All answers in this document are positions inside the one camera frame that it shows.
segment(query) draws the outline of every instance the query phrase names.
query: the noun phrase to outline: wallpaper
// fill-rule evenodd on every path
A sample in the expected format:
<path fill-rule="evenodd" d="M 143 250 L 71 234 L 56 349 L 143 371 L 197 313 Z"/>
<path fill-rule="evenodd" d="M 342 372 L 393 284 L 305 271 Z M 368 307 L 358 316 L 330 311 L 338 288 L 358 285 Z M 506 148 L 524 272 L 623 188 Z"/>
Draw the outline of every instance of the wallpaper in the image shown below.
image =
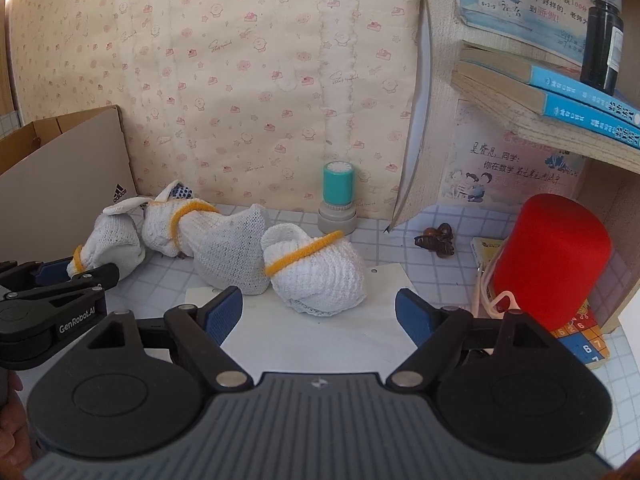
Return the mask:
<path fill-rule="evenodd" d="M 419 0 L 12 0 L 25 121 L 121 107 L 140 194 L 313 211 L 322 164 L 357 167 L 361 216 L 390 218 Z"/>

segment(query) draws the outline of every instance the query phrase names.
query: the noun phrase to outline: red felt cylinder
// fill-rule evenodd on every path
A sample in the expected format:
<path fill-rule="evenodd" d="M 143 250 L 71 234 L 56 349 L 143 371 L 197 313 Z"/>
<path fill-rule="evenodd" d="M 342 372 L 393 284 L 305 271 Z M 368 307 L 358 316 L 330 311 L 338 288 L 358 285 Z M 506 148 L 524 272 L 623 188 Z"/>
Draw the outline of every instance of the red felt cylinder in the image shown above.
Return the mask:
<path fill-rule="evenodd" d="M 590 211 L 562 196 L 532 196 L 496 263 L 494 292 L 510 290 L 522 310 L 555 330 L 575 316 L 610 253 L 609 235 Z"/>

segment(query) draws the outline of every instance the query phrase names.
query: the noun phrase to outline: cardboard box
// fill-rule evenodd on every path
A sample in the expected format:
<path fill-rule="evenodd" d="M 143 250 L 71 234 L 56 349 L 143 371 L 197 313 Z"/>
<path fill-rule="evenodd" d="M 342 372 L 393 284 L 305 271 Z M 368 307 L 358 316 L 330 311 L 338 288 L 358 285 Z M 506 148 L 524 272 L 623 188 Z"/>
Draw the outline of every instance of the cardboard box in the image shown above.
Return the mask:
<path fill-rule="evenodd" d="M 105 207 L 132 196 L 118 107 L 27 124 L 0 139 L 0 262 L 71 256 Z"/>

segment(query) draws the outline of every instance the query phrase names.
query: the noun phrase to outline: shelf board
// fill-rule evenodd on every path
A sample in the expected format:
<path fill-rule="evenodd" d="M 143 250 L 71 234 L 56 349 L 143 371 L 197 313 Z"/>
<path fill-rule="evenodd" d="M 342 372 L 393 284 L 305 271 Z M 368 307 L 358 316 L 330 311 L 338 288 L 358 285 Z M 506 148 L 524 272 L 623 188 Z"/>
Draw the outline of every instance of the shelf board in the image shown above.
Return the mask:
<path fill-rule="evenodd" d="M 640 150 L 537 113 L 491 88 L 453 72 L 452 85 L 515 135 L 640 174 Z"/>

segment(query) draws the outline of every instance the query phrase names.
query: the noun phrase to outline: teal cylinder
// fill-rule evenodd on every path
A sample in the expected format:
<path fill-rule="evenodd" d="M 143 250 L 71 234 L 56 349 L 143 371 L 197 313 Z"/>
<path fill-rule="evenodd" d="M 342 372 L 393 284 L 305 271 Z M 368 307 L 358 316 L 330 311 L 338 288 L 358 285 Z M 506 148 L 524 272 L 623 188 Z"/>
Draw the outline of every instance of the teal cylinder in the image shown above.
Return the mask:
<path fill-rule="evenodd" d="M 336 160 L 322 168 L 322 198 L 328 205 L 346 206 L 353 200 L 353 164 Z"/>

